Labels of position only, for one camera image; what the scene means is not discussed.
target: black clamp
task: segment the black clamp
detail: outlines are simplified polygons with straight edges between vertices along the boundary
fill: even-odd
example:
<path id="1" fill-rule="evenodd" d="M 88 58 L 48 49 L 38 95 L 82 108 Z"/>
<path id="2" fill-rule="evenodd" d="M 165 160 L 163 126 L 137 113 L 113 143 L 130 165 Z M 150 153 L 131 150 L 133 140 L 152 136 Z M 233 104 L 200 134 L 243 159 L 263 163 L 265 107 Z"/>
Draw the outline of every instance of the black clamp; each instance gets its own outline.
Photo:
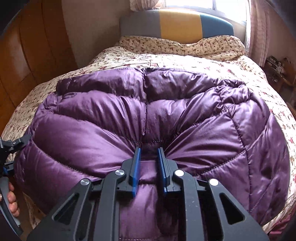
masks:
<path id="1" fill-rule="evenodd" d="M 118 241 L 119 201 L 136 196 L 140 160 L 141 149 L 136 148 L 133 158 L 123 161 L 120 169 L 103 180 L 82 179 L 29 234 L 27 241 Z"/>
<path id="2" fill-rule="evenodd" d="M 267 234 L 217 180 L 196 180 L 158 149 L 163 195 L 177 197 L 180 241 L 268 241 Z"/>
<path id="3" fill-rule="evenodd" d="M 16 153 L 24 148 L 31 139 L 30 135 L 24 135 L 15 141 L 4 141 L 0 138 L 0 177 L 13 175 L 13 161 L 6 162 L 9 154 Z"/>
<path id="4" fill-rule="evenodd" d="M 10 212 L 8 208 L 9 201 L 7 199 L 7 194 L 9 193 L 9 179 L 6 176 L 14 175 L 14 162 L 6 162 L 6 160 L 9 154 L 13 154 L 24 148 L 29 143 L 30 138 L 30 135 L 25 135 L 15 141 L 4 141 L 0 138 L 0 194 L 2 195 L 2 201 L 0 202 L 0 215 L 3 216 L 13 232 L 18 236 L 23 233 L 23 230 L 20 227 L 20 221 Z"/>

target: pink curtain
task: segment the pink curtain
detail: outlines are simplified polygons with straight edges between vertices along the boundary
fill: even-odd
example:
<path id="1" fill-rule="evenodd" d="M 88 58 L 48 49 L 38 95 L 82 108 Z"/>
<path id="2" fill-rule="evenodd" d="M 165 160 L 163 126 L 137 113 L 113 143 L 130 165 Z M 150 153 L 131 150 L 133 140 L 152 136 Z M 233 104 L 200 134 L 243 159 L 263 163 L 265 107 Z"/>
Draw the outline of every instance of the pink curtain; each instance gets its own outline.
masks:
<path id="1" fill-rule="evenodd" d="M 248 0 L 245 46 L 247 56 L 264 66 L 269 48 L 269 4 L 265 0 Z"/>
<path id="2" fill-rule="evenodd" d="M 131 10 L 134 12 L 160 9 L 164 5 L 164 0 L 130 0 Z"/>

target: headboard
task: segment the headboard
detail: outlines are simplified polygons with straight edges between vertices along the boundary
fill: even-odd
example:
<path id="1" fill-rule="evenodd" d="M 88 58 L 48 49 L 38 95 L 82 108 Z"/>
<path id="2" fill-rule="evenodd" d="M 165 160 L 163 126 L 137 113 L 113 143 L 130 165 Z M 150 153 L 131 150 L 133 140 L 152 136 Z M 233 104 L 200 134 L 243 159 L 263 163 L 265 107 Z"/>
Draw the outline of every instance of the headboard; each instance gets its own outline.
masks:
<path id="1" fill-rule="evenodd" d="M 226 20 L 189 9 L 134 12 L 120 19 L 120 32 L 121 36 L 162 38 L 181 44 L 234 34 L 232 24 Z"/>

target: floral bedspread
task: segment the floral bedspread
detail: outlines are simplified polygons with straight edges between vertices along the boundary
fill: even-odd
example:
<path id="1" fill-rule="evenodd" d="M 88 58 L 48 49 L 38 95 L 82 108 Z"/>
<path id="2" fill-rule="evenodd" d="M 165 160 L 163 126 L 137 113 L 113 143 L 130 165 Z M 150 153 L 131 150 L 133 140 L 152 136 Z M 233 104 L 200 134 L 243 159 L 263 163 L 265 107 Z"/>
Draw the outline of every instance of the floral bedspread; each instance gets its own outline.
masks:
<path id="1" fill-rule="evenodd" d="M 266 102 L 270 111 L 274 113 L 282 127 L 289 148 L 291 168 L 287 202 L 281 213 L 263 227 L 264 231 L 269 232 L 279 220 L 287 217 L 296 201 L 296 144 L 294 143 L 294 140 L 296 141 L 296 121 L 283 99 L 268 84 L 261 68 L 245 56 L 244 45 L 233 36 L 217 36 L 187 45 L 150 37 L 122 37 L 114 47 L 105 49 L 97 55 L 90 65 L 35 87 L 16 108 L 2 134 L 2 138 L 16 139 L 24 134 L 38 105 L 49 93 L 55 91 L 59 80 L 98 70 L 125 66 L 178 68 L 206 73 L 215 78 L 243 80 L 254 93 Z M 31 224 L 35 227 L 42 215 L 28 196 L 25 195 L 25 199 L 30 212 Z"/>

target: stitched seam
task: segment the stitched seam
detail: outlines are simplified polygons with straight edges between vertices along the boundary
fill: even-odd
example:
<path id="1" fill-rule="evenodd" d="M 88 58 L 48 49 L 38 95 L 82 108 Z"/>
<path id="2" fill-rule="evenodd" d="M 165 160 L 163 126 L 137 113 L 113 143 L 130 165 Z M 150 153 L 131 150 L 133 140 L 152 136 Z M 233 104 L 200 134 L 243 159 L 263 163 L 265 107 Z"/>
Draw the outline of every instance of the stitched seam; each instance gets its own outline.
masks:
<path id="1" fill-rule="evenodd" d="M 65 166 L 65 167 L 68 167 L 68 168 L 72 169 L 73 171 L 80 172 L 80 173 L 83 173 L 83 174 L 85 174 L 85 175 L 88 175 L 88 176 L 92 176 L 92 177 L 93 177 L 93 175 L 87 174 L 86 172 L 83 172 L 83 171 L 77 170 L 77 169 L 75 169 L 75 168 L 73 168 L 73 167 L 70 167 L 70 166 L 68 166 L 68 165 L 66 165 L 66 164 L 64 164 L 64 163 L 62 163 L 62 162 L 60 162 L 60 161 L 57 161 L 55 158 L 53 158 L 53 157 L 50 156 L 48 153 L 46 153 L 44 150 L 42 150 L 39 146 L 37 146 L 37 144 L 36 144 L 36 142 L 35 142 L 34 140 L 32 140 L 32 141 L 34 142 L 35 146 L 36 146 L 39 150 L 41 150 L 46 156 L 48 156 L 48 157 L 51 158 L 52 160 L 56 161 L 57 163 L 59 163 L 59 164 Z"/>
<path id="2" fill-rule="evenodd" d="M 149 240 L 149 239 L 124 239 L 124 238 L 119 238 L 121 240 Z"/>
<path id="3" fill-rule="evenodd" d="M 203 172 L 197 173 L 197 174 L 194 175 L 193 177 L 199 176 L 199 175 L 204 174 L 204 173 L 206 173 L 206 172 L 209 172 L 209 171 L 211 171 L 211 170 L 213 170 L 213 169 L 215 169 L 215 168 L 217 168 L 217 167 L 219 167 L 219 166 L 222 166 L 222 165 L 224 165 L 224 164 L 226 164 L 226 163 L 232 161 L 233 159 L 237 158 L 238 156 L 240 156 L 241 154 L 243 154 L 243 153 L 245 153 L 245 152 L 246 152 L 246 151 L 243 150 L 241 153 L 237 154 L 235 157 L 229 159 L 228 161 L 223 162 L 223 163 L 221 163 L 221 164 L 219 164 L 219 165 L 217 165 L 217 166 L 214 166 L 214 167 L 212 167 L 212 168 L 210 168 L 210 169 L 208 169 L 208 170 L 205 170 L 205 171 L 203 171 Z"/>
<path id="4" fill-rule="evenodd" d="M 137 69 L 137 68 L 129 68 L 129 67 L 126 67 L 126 68 L 118 68 L 118 69 Z M 172 70 L 172 71 L 175 71 L 175 72 L 187 72 L 187 73 L 190 73 L 190 74 L 200 74 L 201 76 L 207 76 L 207 77 L 209 77 L 209 78 L 211 78 L 209 75 L 207 75 L 207 74 L 204 74 L 204 73 L 200 73 L 200 72 L 192 72 L 192 71 L 187 71 L 187 70 L 185 70 L 185 69 L 178 69 L 178 68 L 169 68 L 169 69 L 161 69 L 160 68 L 160 71 L 162 71 L 162 72 L 164 72 L 164 71 L 166 71 L 166 70 Z M 84 76 L 84 75 L 88 75 L 88 74 L 92 74 L 92 73 L 87 73 L 87 74 L 83 74 L 83 75 L 80 75 L 79 77 L 82 77 L 82 76 Z M 67 84 L 67 87 L 66 87 L 66 90 L 68 90 L 68 88 L 69 88 L 69 86 L 70 86 L 70 84 L 71 84 L 71 82 L 72 82 L 72 78 L 68 78 L 68 79 L 70 79 L 69 80 L 69 82 L 68 82 L 68 84 Z M 219 79 L 219 80 L 228 80 L 228 81 L 232 81 L 232 79 L 225 79 L 225 78 L 217 78 L 217 79 Z M 131 98 L 131 99 L 135 99 L 135 100 L 138 100 L 139 102 L 142 102 L 142 103 L 150 103 L 149 101 L 146 101 L 146 102 L 144 102 L 144 101 L 142 101 L 142 100 L 139 100 L 138 98 L 136 98 L 136 97 L 132 97 L 132 96 L 122 96 L 122 95 L 117 95 L 117 94 L 115 94 L 115 93 L 109 93 L 109 94 L 114 94 L 114 95 L 116 95 L 116 96 L 118 96 L 118 97 L 127 97 L 127 98 Z"/>
<path id="5" fill-rule="evenodd" d="M 141 180 L 139 180 L 138 185 L 142 185 L 142 186 L 144 186 L 144 185 L 153 185 L 153 186 L 156 186 L 156 183 L 141 182 Z"/>
<path id="6" fill-rule="evenodd" d="M 207 119 L 209 119 L 209 118 L 212 118 L 212 117 L 214 117 L 214 116 L 218 116 L 218 115 L 220 115 L 220 114 L 222 114 L 222 113 L 225 112 L 225 110 L 222 110 L 220 113 L 217 113 L 217 114 L 215 114 L 215 115 L 211 115 L 210 117 L 207 117 L 207 118 L 205 118 L 205 119 L 202 120 L 202 121 L 199 121 L 199 122 L 197 122 L 197 123 L 194 123 L 193 125 L 189 126 L 189 127 L 186 128 L 185 130 L 183 130 L 183 131 L 181 131 L 181 132 L 178 132 L 178 133 L 174 134 L 173 137 L 167 137 L 167 138 L 165 138 L 165 139 L 162 139 L 162 140 L 156 140 L 156 141 L 139 142 L 139 141 L 135 141 L 135 140 L 133 140 L 133 139 L 130 139 L 130 138 L 128 138 L 128 137 L 118 135 L 117 133 L 115 133 L 115 132 L 113 132 L 113 131 L 111 131 L 111 130 L 108 130 L 108 129 L 106 129 L 106 128 L 103 128 L 103 127 L 101 127 L 101 126 L 98 126 L 97 124 L 95 124 L 95 123 L 93 123 L 93 122 L 91 122 L 91 121 L 88 121 L 88 120 L 79 120 L 79 119 L 75 119 L 74 117 L 71 117 L 71 116 L 62 115 L 62 114 L 57 114 L 57 113 L 54 113 L 53 111 L 51 111 L 51 110 L 49 110 L 49 109 L 47 109 L 47 111 L 53 113 L 54 115 L 66 116 L 66 117 L 68 117 L 68 118 L 72 118 L 72 119 L 77 120 L 77 121 L 87 121 L 87 122 L 92 123 L 92 124 L 94 124 L 95 126 L 101 128 L 102 130 L 109 131 L 110 133 L 113 133 L 114 135 L 116 135 L 116 136 L 118 136 L 118 137 L 124 138 L 124 139 L 126 139 L 126 140 L 128 140 L 128 141 L 131 141 L 131 142 L 134 142 L 134 143 L 137 143 L 137 144 L 148 144 L 148 143 L 155 143 L 155 142 L 164 142 L 164 141 L 167 141 L 167 140 L 173 139 L 173 138 L 177 137 L 178 135 L 182 134 L 183 132 L 185 132 L 186 130 L 188 130 L 189 128 L 191 128 L 191 127 L 193 127 L 193 126 L 196 126 L 196 127 L 197 127 L 198 125 L 200 125 L 200 124 L 201 124 L 202 122 L 204 122 L 205 120 L 207 120 Z"/>
<path id="7" fill-rule="evenodd" d="M 232 121 L 232 123 L 233 123 L 233 125 L 234 125 L 234 127 L 235 127 L 235 129 L 236 129 L 236 131 L 237 131 L 237 134 L 238 134 L 238 136 L 239 136 L 239 139 L 240 139 L 240 141 L 241 141 L 241 143 L 242 143 L 242 145 L 243 145 L 243 147 L 244 147 L 244 150 L 245 150 L 245 152 L 246 152 L 246 159 L 247 159 L 247 163 L 248 163 L 249 186 L 250 186 L 250 188 L 249 188 L 249 210 L 250 210 L 250 199 L 251 199 L 250 195 L 251 195 L 251 190 L 252 190 L 252 183 L 251 183 L 251 176 L 250 176 L 250 163 L 249 163 L 249 159 L 248 159 L 248 153 L 247 153 L 246 146 L 244 145 L 244 143 L 243 143 L 243 141 L 242 141 L 242 136 L 241 136 L 241 134 L 239 133 L 238 126 L 237 126 L 236 122 L 231 118 L 231 116 L 230 116 L 230 112 L 229 112 L 229 109 L 228 109 L 228 108 L 227 108 L 227 110 L 228 110 L 228 113 L 229 113 L 229 118 L 231 119 L 231 121 Z"/>
<path id="8" fill-rule="evenodd" d="M 258 139 L 262 136 L 263 132 L 264 132 L 265 129 L 267 128 L 268 120 L 267 120 L 267 122 L 266 122 L 266 124 L 265 124 L 263 130 L 262 130 L 261 133 L 259 134 L 259 136 L 258 136 L 258 137 L 256 138 L 256 140 L 252 143 L 252 145 L 247 149 L 247 151 L 250 150 L 250 149 L 255 145 L 255 143 L 258 141 Z M 199 176 L 199 175 L 201 175 L 201 174 L 204 174 L 204 173 L 206 173 L 206 172 L 209 172 L 209 171 L 215 169 L 216 167 L 222 166 L 222 165 L 224 165 L 224 164 L 230 162 L 231 160 L 237 158 L 239 155 L 241 155 L 241 154 L 244 153 L 244 152 L 245 152 L 245 150 L 243 150 L 241 153 L 239 153 L 239 154 L 236 155 L 235 157 L 231 158 L 230 160 L 228 160 L 228 161 L 226 161 L 226 162 L 223 162 L 223 163 L 221 163 L 220 165 L 214 166 L 214 167 L 212 167 L 212 168 L 210 168 L 210 169 L 208 169 L 208 170 L 206 170 L 206 171 L 203 171 L 203 172 L 201 172 L 201 173 L 198 173 L 198 174 L 194 175 L 194 177 Z"/>
<path id="9" fill-rule="evenodd" d="M 209 117 L 207 117 L 207 118 L 202 119 L 202 120 L 199 121 L 199 122 L 196 122 L 196 123 L 192 124 L 191 126 L 189 126 L 188 128 L 186 128 L 185 130 L 180 131 L 180 132 L 174 134 L 173 137 L 175 138 L 175 137 L 177 137 L 178 135 L 182 134 L 184 131 L 188 130 L 189 128 L 191 128 L 191 127 L 193 127 L 193 126 L 198 126 L 198 125 L 200 125 L 201 123 L 203 123 L 204 121 L 206 121 L 207 119 L 210 119 L 210 118 L 212 118 L 212 117 L 218 116 L 218 115 L 220 115 L 220 114 L 222 114 L 222 113 L 224 113 L 224 112 L 226 112 L 226 110 L 223 108 L 219 113 L 217 113 L 217 114 L 213 114 L 213 115 L 211 115 L 211 116 L 209 116 Z"/>
<path id="10" fill-rule="evenodd" d="M 285 159 L 286 155 L 287 155 L 287 153 L 285 153 L 283 159 L 282 159 L 280 162 L 282 162 L 282 161 Z M 266 190 L 265 190 L 264 193 L 261 195 L 261 197 L 258 199 L 257 203 L 252 207 L 252 209 L 250 210 L 250 212 L 252 212 L 252 211 L 255 209 L 255 207 L 259 204 L 260 200 L 264 197 L 264 195 L 266 194 L 266 192 L 267 192 L 269 186 L 271 185 L 271 183 L 273 182 L 273 180 L 274 180 L 275 178 L 276 178 L 276 175 L 273 177 L 273 179 L 272 179 L 272 180 L 270 181 L 270 183 L 267 185 Z"/>
<path id="11" fill-rule="evenodd" d="M 204 92 L 198 92 L 198 93 L 195 93 L 195 94 L 192 95 L 190 98 L 180 98 L 180 99 L 158 99 L 158 100 L 152 100 L 152 101 L 142 101 L 142 100 L 140 100 L 140 99 L 138 99 L 138 98 L 136 98 L 136 97 L 133 97 L 133 96 L 118 95 L 118 94 L 115 94 L 115 93 L 107 93 L 107 92 L 104 92 L 104 93 L 106 93 L 106 94 L 112 94 L 112 95 L 115 95 L 115 96 L 120 97 L 120 98 L 122 98 L 122 97 L 126 97 L 126 98 L 129 98 L 129 99 L 134 99 L 134 100 L 137 100 L 137 101 L 139 101 L 139 102 L 141 102 L 141 103 L 144 103 L 144 104 L 150 104 L 150 103 L 152 103 L 152 102 L 159 101 L 159 100 L 171 100 L 171 101 L 177 101 L 177 100 L 190 100 L 190 99 L 192 99 L 195 95 L 197 95 L 197 94 L 202 94 L 202 93 L 206 93 L 208 90 L 211 90 L 212 88 L 215 88 L 215 87 L 211 87 L 211 88 L 207 89 L 207 90 L 204 91 Z"/>
<path id="12" fill-rule="evenodd" d="M 266 192 L 268 191 L 269 186 L 271 185 L 271 183 L 273 182 L 273 180 L 276 178 L 277 176 L 275 175 L 273 177 L 273 179 L 270 181 L 270 183 L 267 185 L 266 190 L 264 191 L 264 193 L 261 195 L 261 197 L 258 199 L 257 203 L 251 208 L 251 210 L 249 211 L 250 213 L 255 209 L 255 207 L 259 204 L 259 202 L 261 201 L 261 199 L 264 197 L 264 195 L 266 194 Z"/>
<path id="13" fill-rule="evenodd" d="M 145 76 L 146 76 L 146 73 L 147 73 L 147 69 L 145 69 L 145 74 L 143 75 L 143 90 L 145 89 L 145 84 L 146 84 L 146 79 L 145 79 Z M 141 135 L 141 139 L 142 137 L 145 135 L 146 133 L 146 125 L 147 125 L 147 109 L 148 109 L 148 104 L 145 103 L 145 121 L 144 121 L 144 130 L 142 132 L 142 135 Z"/>

